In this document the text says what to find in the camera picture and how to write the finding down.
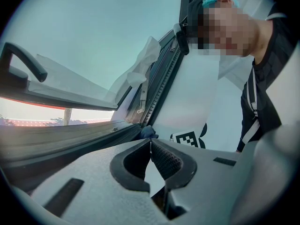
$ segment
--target ear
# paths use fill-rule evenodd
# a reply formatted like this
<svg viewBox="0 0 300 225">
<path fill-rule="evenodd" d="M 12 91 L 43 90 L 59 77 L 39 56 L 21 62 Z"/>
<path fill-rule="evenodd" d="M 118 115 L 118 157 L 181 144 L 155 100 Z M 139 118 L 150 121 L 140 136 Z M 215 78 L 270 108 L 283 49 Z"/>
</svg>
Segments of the ear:
<svg viewBox="0 0 300 225">
<path fill-rule="evenodd" d="M 222 3 L 228 3 L 228 4 L 230 4 L 231 6 L 233 6 L 234 5 L 234 1 L 232 1 L 232 0 L 218 0 L 219 2 L 222 2 Z"/>
</svg>

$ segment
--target black jacket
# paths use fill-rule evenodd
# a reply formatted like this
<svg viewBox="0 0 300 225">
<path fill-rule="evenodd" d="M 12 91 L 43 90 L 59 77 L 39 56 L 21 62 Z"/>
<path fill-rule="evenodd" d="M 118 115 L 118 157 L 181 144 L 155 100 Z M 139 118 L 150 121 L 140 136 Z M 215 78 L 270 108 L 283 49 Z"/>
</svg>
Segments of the black jacket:
<svg viewBox="0 0 300 225">
<path fill-rule="evenodd" d="M 287 18 L 274 18 L 273 33 L 270 38 L 266 53 L 262 61 L 255 65 L 253 61 L 253 69 L 251 70 L 249 83 L 249 98 L 250 103 L 254 101 L 253 88 L 253 71 L 255 73 L 256 93 L 257 93 L 257 115 L 251 110 L 247 100 L 247 83 L 241 96 L 241 107 L 243 111 L 242 132 L 237 150 L 242 151 L 245 144 L 242 141 L 247 131 L 251 128 L 256 119 L 258 119 L 260 127 L 255 135 L 249 141 L 259 140 L 262 135 L 272 129 L 278 128 L 281 125 L 279 116 L 269 99 L 266 89 L 272 84 L 275 78 L 279 75 L 297 43 L 297 39 L 293 36 L 289 29 Z"/>
</svg>

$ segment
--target black rubber insert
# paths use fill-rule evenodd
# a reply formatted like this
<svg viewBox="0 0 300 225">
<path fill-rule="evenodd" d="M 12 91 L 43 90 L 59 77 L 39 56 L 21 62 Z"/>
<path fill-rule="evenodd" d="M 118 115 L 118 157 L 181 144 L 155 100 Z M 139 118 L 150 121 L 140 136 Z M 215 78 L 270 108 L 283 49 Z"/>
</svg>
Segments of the black rubber insert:
<svg viewBox="0 0 300 225">
<path fill-rule="evenodd" d="M 60 217 L 73 200 L 84 181 L 71 178 L 53 198 L 44 206 L 52 214 Z"/>
<path fill-rule="evenodd" d="M 229 165 L 229 166 L 234 166 L 236 161 L 234 160 L 230 160 L 230 159 L 226 159 L 226 158 L 221 158 L 221 157 L 216 157 L 214 159 L 215 162 L 218 162 L 218 163 L 223 163 L 223 164 L 226 164 L 226 165 Z"/>
<path fill-rule="evenodd" d="M 152 139 L 151 152 L 168 191 L 186 186 L 197 171 L 197 163 L 192 157 L 157 139 Z"/>
<path fill-rule="evenodd" d="M 145 139 L 136 146 L 117 154 L 110 163 L 110 171 L 124 188 L 150 192 L 150 185 L 144 181 L 149 160 L 150 139 Z"/>
</svg>

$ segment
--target man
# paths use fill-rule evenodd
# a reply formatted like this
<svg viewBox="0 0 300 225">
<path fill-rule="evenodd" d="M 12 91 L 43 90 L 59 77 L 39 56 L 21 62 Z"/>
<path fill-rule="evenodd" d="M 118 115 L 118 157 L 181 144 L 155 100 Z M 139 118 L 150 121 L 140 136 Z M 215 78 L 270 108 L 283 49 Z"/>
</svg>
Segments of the man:
<svg viewBox="0 0 300 225">
<path fill-rule="evenodd" d="M 194 0 L 187 9 L 187 37 L 198 49 L 214 45 L 221 54 L 254 56 L 241 96 L 242 132 L 237 151 L 281 125 L 266 89 L 291 56 L 297 39 L 284 14 L 273 6 L 268 20 L 257 20 L 238 8 L 237 0 Z"/>
</svg>

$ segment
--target black handle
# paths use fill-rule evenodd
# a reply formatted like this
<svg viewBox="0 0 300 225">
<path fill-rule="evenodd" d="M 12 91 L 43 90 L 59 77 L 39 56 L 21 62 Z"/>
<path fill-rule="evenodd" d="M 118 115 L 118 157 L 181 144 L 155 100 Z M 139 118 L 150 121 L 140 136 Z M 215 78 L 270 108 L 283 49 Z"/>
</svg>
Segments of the black handle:
<svg viewBox="0 0 300 225">
<path fill-rule="evenodd" d="M 4 48 L 0 57 L 1 70 L 4 70 L 4 72 L 6 71 L 7 73 L 11 73 L 10 61 L 13 54 L 16 55 L 26 65 L 26 67 L 29 68 L 29 70 L 41 83 L 45 81 L 47 77 L 46 70 L 28 51 L 17 44 L 4 44 Z"/>
</svg>

